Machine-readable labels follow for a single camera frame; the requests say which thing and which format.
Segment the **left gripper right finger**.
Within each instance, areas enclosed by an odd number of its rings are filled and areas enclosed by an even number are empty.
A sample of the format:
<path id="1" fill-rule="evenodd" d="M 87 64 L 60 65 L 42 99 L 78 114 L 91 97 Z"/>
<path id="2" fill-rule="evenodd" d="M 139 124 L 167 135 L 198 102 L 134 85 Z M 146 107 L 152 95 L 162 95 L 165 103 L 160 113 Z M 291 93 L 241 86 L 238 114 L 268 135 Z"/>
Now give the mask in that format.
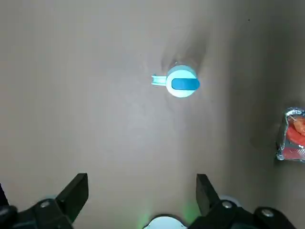
<path id="1" fill-rule="evenodd" d="M 294 229 L 295 226 L 279 210 L 257 207 L 253 213 L 233 201 L 220 199 L 205 174 L 196 176 L 196 201 L 201 213 L 191 229 Z"/>

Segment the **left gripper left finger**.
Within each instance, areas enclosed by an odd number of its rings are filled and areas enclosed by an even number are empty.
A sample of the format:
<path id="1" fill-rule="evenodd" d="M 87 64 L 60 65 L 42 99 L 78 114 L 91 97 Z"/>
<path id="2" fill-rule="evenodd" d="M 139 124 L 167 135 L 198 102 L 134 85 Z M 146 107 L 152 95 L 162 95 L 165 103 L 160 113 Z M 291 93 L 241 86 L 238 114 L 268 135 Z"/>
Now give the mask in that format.
<path id="1" fill-rule="evenodd" d="M 78 173 L 55 198 L 45 198 L 24 211 L 9 204 L 0 189 L 2 229 L 72 229 L 89 197 L 88 174 Z"/>

